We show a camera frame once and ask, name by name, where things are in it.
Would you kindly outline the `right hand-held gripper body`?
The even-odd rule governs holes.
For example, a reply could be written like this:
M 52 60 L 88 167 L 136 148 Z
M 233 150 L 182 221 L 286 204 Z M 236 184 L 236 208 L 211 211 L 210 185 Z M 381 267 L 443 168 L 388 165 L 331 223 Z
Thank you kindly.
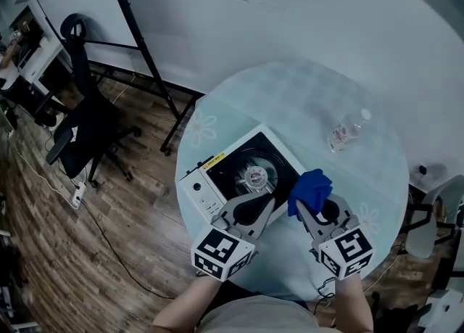
M 318 254 L 318 262 L 338 280 L 361 272 L 374 254 L 356 215 L 318 234 L 312 241 L 312 248 Z

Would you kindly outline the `blue cloth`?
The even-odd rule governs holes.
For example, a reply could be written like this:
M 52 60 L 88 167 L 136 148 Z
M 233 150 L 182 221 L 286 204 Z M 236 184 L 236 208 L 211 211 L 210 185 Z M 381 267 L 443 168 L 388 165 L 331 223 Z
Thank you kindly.
M 296 216 L 299 221 L 301 220 L 297 210 L 297 201 L 300 201 L 310 213 L 320 213 L 331 192 L 332 180 L 321 169 L 304 172 L 290 191 L 287 201 L 288 216 Z

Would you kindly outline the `white portable gas stove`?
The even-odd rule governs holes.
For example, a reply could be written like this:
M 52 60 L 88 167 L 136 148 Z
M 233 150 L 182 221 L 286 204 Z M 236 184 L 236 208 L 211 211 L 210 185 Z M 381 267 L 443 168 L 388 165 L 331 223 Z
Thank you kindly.
M 271 224 L 287 210 L 289 192 L 305 167 L 286 145 L 260 124 L 180 180 L 181 188 L 207 222 L 227 201 L 266 192 L 275 198 Z

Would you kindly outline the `person's left forearm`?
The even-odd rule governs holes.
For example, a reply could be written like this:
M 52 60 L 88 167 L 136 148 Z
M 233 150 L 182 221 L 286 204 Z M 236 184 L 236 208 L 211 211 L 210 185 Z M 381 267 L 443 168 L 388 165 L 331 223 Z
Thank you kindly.
M 211 276 L 201 276 L 155 317 L 149 333 L 192 333 L 222 282 Z

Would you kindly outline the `person's right forearm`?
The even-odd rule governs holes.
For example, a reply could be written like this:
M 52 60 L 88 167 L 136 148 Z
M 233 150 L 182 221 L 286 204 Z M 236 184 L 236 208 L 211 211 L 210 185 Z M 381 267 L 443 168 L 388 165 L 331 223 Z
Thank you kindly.
M 341 333 L 373 333 L 373 316 L 359 274 L 336 280 L 334 308 Z

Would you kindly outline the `person's light shirt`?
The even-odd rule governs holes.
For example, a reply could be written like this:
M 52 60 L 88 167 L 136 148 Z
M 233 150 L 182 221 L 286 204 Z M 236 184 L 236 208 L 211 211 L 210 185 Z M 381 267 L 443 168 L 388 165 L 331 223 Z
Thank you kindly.
M 196 333 L 321 333 L 315 317 L 295 302 L 254 296 L 210 311 Z

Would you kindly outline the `grey chair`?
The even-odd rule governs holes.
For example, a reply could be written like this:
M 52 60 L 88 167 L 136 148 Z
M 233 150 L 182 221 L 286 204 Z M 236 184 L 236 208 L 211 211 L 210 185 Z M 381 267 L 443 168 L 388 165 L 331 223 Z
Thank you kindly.
M 436 245 L 451 240 L 464 204 L 464 176 L 456 175 L 430 189 L 419 203 L 410 203 L 412 213 L 406 226 L 405 250 L 420 259 L 429 258 Z

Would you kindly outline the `clear plastic bottle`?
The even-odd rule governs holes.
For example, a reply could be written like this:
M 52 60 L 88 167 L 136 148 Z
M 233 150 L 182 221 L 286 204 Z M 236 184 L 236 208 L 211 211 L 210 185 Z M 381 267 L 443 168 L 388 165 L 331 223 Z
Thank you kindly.
M 331 151 L 340 152 L 358 139 L 371 118 L 371 112 L 366 108 L 345 115 L 328 136 Z

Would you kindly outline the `black swivel chair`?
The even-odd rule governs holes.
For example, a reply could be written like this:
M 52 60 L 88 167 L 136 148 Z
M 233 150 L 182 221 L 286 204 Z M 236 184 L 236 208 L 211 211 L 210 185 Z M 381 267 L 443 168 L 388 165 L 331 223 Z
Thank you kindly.
M 412 323 L 417 323 L 431 309 L 428 303 L 422 308 L 411 305 L 407 308 L 385 308 L 380 310 L 380 294 L 374 292 L 371 295 L 373 304 L 371 313 L 373 316 L 373 333 L 407 333 Z

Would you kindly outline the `white box device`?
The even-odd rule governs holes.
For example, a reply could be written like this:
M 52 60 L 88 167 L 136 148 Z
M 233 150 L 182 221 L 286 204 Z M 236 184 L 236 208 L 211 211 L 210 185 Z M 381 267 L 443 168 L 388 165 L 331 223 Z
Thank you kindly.
M 437 290 L 428 298 L 431 310 L 423 333 L 458 333 L 464 325 L 464 293 Z

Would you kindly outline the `white power strip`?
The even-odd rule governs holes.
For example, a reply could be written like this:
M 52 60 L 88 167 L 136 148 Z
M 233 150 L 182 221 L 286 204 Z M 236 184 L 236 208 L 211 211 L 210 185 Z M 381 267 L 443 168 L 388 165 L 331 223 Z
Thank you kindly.
M 72 204 L 75 208 L 79 208 L 81 204 L 81 200 L 83 199 L 83 195 L 86 191 L 86 185 L 84 182 L 80 181 L 78 183 L 78 188 L 75 190 L 75 193 L 72 197 Z

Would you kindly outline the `black office chair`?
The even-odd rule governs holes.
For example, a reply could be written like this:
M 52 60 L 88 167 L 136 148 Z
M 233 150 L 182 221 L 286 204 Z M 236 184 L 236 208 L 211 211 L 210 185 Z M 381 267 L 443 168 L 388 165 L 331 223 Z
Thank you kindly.
M 139 137 L 141 129 L 136 126 L 120 128 L 117 107 L 100 92 L 97 80 L 91 74 L 85 49 L 86 16 L 69 15 L 62 22 L 60 33 L 70 55 L 76 88 L 83 99 L 54 132 L 54 146 L 46 161 L 50 165 L 60 161 L 69 178 L 76 178 L 87 164 L 91 164 L 87 182 L 97 187 L 94 174 L 103 156 L 107 156 L 130 181 L 133 176 L 123 167 L 112 145 L 129 134 Z

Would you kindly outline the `cluttered storage rack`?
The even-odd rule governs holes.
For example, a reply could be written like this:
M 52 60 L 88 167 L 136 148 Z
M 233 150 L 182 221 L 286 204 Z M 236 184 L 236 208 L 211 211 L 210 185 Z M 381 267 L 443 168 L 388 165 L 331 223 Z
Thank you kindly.
M 0 333 L 41 333 L 24 301 L 28 280 L 12 234 L 0 229 Z

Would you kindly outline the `white desk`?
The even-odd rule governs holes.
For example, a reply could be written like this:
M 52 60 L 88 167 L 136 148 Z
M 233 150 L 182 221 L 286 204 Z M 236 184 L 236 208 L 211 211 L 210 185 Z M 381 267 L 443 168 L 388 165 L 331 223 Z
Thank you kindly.
M 27 4 L 0 13 L 0 42 L 7 46 L 15 39 L 20 42 L 20 49 L 14 56 L 20 76 L 47 96 L 53 88 L 43 83 L 43 76 L 63 45 L 54 34 L 43 30 Z

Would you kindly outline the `whiteboard on black stand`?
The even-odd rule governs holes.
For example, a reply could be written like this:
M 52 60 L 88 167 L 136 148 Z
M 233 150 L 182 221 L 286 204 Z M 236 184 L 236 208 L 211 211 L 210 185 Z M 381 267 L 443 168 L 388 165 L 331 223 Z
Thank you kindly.
M 163 98 L 175 118 L 175 124 L 160 147 L 170 155 L 170 140 L 187 112 L 201 96 L 184 90 L 190 100 L 178 110 L 169 90 L 177 86 L 165 82 L 155 65 L 129 0 L 36 0 L 54 35 L 65 42 L 64 22 L 71 17 L 83 19 L 86 27 L 85 49 L 91 71 L 100 79 L 108 78 Z

